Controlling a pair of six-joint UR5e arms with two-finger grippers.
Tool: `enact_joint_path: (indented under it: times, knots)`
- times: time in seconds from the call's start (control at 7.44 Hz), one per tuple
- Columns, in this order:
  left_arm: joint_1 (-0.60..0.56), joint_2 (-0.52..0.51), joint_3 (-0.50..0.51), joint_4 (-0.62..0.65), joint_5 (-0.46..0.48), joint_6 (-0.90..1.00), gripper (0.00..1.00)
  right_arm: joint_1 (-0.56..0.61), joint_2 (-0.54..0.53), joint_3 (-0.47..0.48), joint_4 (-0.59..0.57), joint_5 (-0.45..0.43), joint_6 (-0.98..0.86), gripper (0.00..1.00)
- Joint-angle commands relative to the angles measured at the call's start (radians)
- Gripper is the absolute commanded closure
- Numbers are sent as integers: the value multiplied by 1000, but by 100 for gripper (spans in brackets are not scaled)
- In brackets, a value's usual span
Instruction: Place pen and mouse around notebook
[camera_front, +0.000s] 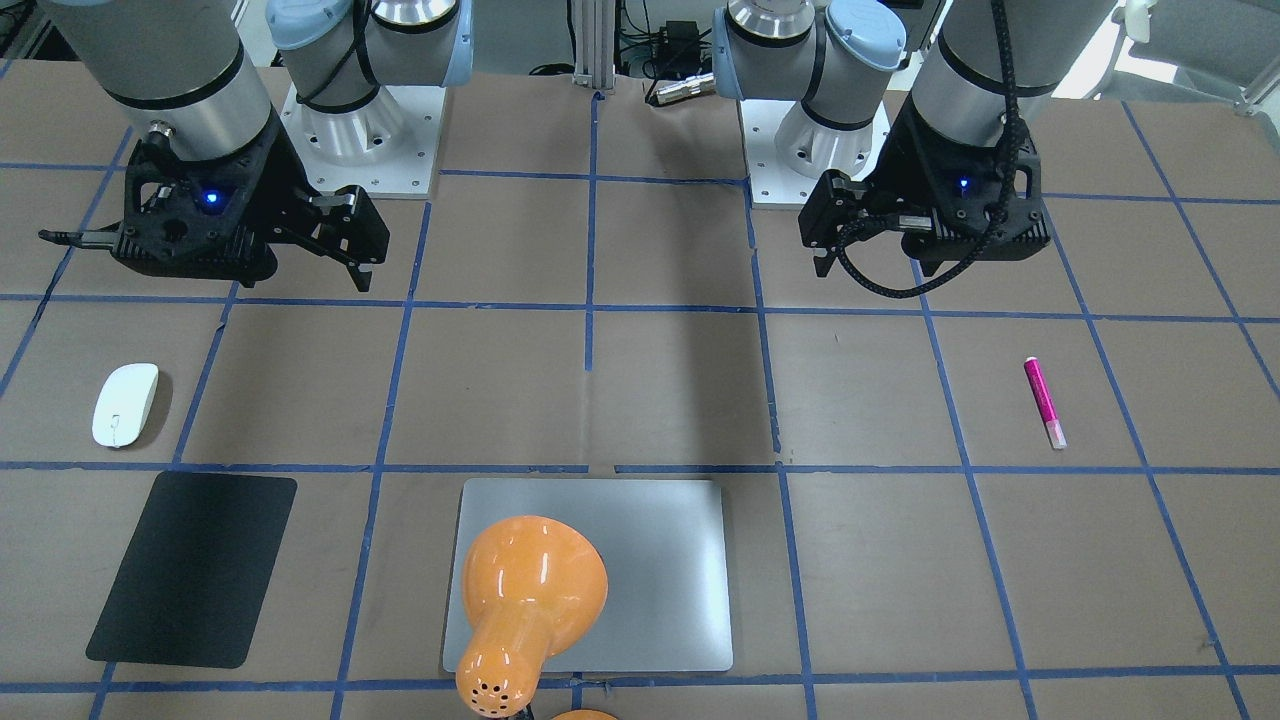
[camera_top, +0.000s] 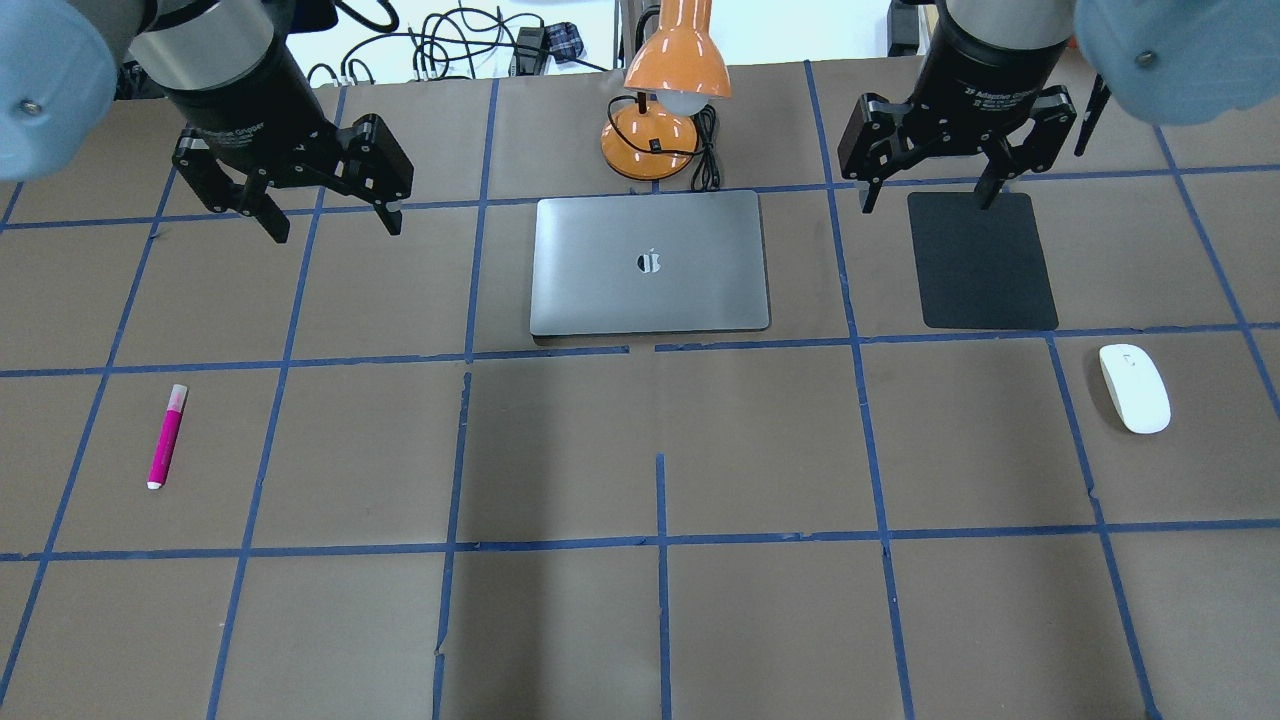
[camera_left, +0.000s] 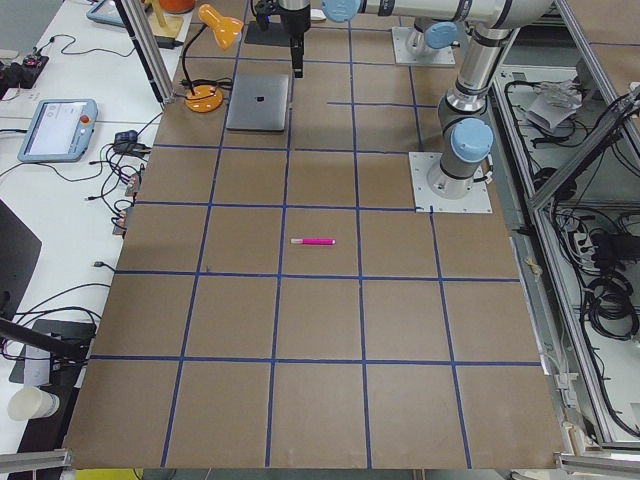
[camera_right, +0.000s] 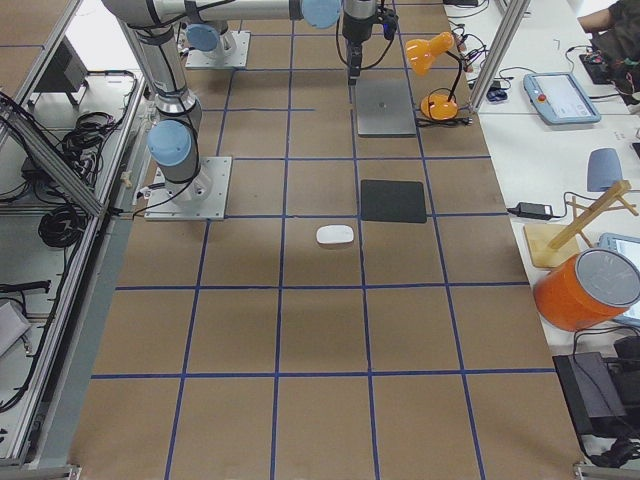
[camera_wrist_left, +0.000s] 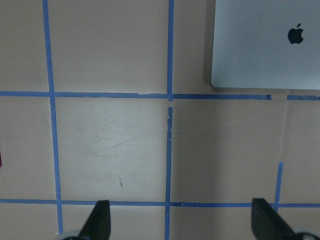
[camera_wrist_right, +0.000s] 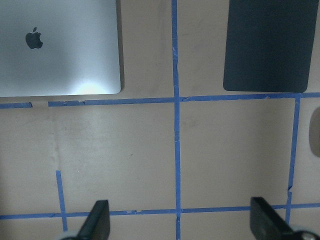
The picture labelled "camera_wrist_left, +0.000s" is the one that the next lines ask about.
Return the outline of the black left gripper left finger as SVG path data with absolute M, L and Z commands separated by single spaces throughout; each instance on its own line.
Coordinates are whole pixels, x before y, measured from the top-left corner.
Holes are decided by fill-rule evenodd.
M 78 237 L 81 240 L 108 240 L 110 235 L 110 202 L 108 200 L 99 200 L 83 225 Z

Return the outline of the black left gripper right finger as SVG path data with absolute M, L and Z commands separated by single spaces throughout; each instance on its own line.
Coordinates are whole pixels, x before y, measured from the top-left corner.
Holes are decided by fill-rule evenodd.
M 264 198 L 252 199 L 251 231 L 256 240 L 286 240 L 296 234 Z

